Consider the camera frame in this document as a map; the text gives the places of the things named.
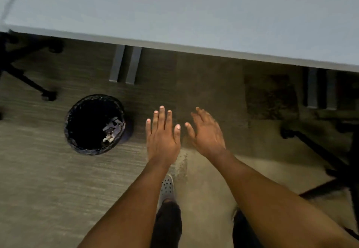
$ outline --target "pants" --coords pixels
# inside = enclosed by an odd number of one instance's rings
[[[181,210],[175,202],[163,203],[156,215],[151,248],[177,248],[182,234]],[[263,248],[241,211],[234,218],[234,248]]]

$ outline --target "black plastic trash bag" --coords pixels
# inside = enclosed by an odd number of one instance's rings
[[[107,95],[91,95],[79,100],[65,119],[65,137],[78,153],[98,155],[111,150],[132,134],[121,102]]]

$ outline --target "floor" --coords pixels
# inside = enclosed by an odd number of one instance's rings
[[[196,106],[220,123],[237,158],[296,193],[329,179],[326,165],[298,139],[284,140],[281,124],[304,131],[335,153],[350,137],[303,107],[302,68],[256,61],[144,49],[136,85],[108,81],[115,46],[65,40],[62,54],[42,50],[14,65],[45,88],[59,92],[43,102],[37,91],[7,73],[0,82],[0,242],[4,248],[75,247],[135,180],[146,164],[144,124],[164,105],[177,123]],[[84,96],[118,98],[134,119],[125,144],[99,156],[74,152],[64,139],[66,113]],[[232,247],[236,203],[211,164],[182,132],[182,149],[171,168],[182,210],[180,247]],[[342,226],[355,229],[348,192],[313,203]]]

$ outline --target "forearm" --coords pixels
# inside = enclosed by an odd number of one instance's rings
[[[168,167],[151,160],[140,176],[107,211],[79,248],[149,247],[156,206]]]
[[[357,243],[328,216],[224,150],[209,158],[266,248],[339,247]]]

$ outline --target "black trash can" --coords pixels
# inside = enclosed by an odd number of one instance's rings
[[[78,153],[98,155],[111,150],[132,135],[132,122],[122,103],[107,95],[79,100],[67,113],[65,137]]]

